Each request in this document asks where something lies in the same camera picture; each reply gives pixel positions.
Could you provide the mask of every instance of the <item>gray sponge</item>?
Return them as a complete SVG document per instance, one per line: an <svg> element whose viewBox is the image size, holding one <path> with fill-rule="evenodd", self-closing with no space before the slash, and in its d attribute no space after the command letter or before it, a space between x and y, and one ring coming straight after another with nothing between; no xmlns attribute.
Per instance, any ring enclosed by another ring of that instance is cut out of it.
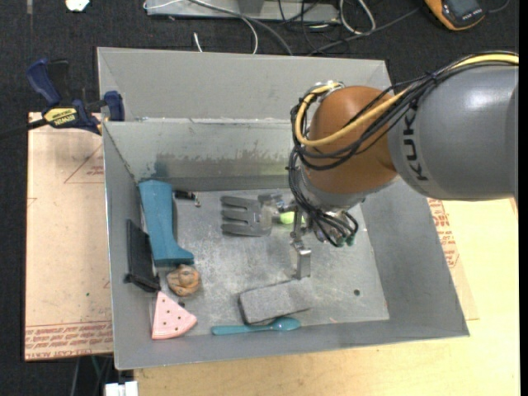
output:
<svg viewBox="0 0 528 396"><path fill-rule="evenodd" d="M315 304L315 295L311 280L305 277L246 290L239 303L244 321L254 324L310 309Z"/></svg>

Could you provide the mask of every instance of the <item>cardboard sheet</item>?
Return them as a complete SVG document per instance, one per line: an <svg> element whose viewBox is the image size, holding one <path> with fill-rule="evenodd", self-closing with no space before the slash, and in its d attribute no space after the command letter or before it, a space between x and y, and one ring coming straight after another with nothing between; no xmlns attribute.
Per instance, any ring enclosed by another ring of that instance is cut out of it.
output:
<svg viewBox="0 0 528 396"><path fill-rule="evenodd" d="M29 133L27 361L112 352L102 138Z"/></svg>

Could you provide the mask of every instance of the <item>blue plastic spoon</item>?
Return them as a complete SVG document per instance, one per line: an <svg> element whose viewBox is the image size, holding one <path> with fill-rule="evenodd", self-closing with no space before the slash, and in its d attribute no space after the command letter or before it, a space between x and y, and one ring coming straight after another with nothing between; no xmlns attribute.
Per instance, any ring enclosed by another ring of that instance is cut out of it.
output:
<svg viewBox="0 0 528 396"><path fill-rule="evenodd" d="M300 321L292 317L279 317L265 326L213 326L211 332L215 336L222 336L225 334L248 333L248 332L264 332L266 330L274 330L277 332L287 332L295 330L300 327Z"/></svg>

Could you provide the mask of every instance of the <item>black carpet floor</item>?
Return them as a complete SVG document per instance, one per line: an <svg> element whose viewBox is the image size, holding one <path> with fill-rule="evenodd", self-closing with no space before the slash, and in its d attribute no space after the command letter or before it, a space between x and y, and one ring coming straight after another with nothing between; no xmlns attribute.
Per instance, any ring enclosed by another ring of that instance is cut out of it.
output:
<svg viewBox="0 0 528 396"><path fill-rule="evenodd" d="M194 32L204 51L249 53L251 31L237 19L154 19L142 8L144 0L91 0L84 13L71 13L64 0L0 0L0 131L26 122L28 111L41 111L45 102L26 80L26 68L40 57L68 59L70 87L84 90L89 101L98 98L98 46L197 50ZM386 60L393 82L439 68L464 54L483 50L519 50L519 1L510 0L500 12L490 13L475 27L461 32L438 26L427 15L422 0L366 0L379 26L418 8L405 20L318 57ZM479 0L498 8L506 0ZM353 5L350 16L361 18ZM268 22L296 55L309 54L337 37L307 33ZM285 54L268 31L257 28L260 54ZM22 357L26 242L27 140L19 134L0 141L0 394L70 394L77 360L25 363ZM90 369L81 362L82 369ZM90 394L92 382L79 379Z"/></svg>

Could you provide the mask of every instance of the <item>green object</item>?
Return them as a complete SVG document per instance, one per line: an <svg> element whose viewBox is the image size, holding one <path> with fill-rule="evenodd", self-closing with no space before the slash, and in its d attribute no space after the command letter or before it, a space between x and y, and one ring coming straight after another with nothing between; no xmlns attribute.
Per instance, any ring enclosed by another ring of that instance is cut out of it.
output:
<svg viewBox="0 0 528 396"><path fill-rule="evenodd" d="M288 213L282 213L280 215L280 222L283 224L292 224L294 222L295 213L290 211Z"/></svg>

